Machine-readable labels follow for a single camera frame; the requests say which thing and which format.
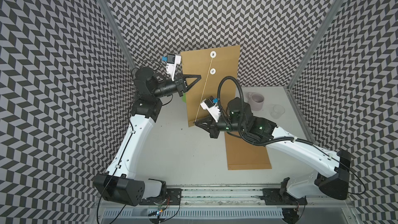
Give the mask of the brown kraft file bag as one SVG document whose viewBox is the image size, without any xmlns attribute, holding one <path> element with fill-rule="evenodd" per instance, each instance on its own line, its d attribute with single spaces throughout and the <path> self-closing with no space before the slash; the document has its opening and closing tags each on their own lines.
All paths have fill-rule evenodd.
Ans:
<svg viewBox="0 0 398 224">
<path fill-rule="evenodd" d="M 267 148 L 248 144 L 243 139 L 225 134 L 228 170 L 270 170 Z"/>
</svg>

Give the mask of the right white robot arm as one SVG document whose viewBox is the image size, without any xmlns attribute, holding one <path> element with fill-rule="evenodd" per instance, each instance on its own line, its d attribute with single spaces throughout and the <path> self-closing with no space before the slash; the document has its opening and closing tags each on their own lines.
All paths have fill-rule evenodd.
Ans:
<svg viewBox="0 0 398 224">
<path fill-rule="evenodd" d="M 349 191 L 351 154 L 346 150 L 330 151 L 301 139 L 276 123 L 253 115 L 250 105 L 240 97 L 228 103 L 226 110 L 219 99 L 209 97 L 200 106 L 209 115 L 195 121 L 195 125 L 212 139 L 220 132 L 257 147 L 270 147 L 305 163 L 313 172 L 299 177 L 287 177 L 279 194 L 284 198 L 301 199 L 325 195 L 346 200 Z"/>
</svg>

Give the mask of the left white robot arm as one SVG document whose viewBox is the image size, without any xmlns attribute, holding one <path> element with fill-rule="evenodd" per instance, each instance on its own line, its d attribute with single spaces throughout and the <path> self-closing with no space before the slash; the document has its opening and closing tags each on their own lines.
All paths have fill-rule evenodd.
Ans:
<svg viewBox="0 0 398 224">
<path fill-rule="evenodd" d="M 130 206 L 137 206 L 146 199 L 166 199 L 164 181 L 137 179 L 137 162 L 163 106 L 161 98 L 174 93 L 183 96 L 200 80 L 200 75 L 178 73 L 173 79 L 159 81 L 150 67 L 142 67 L 135 72 L 134 85 L 137 90 L 129 111 L 126 135 L 106 172 L 95 175 L 93 179 L 101 199 Z"/>
</svg>

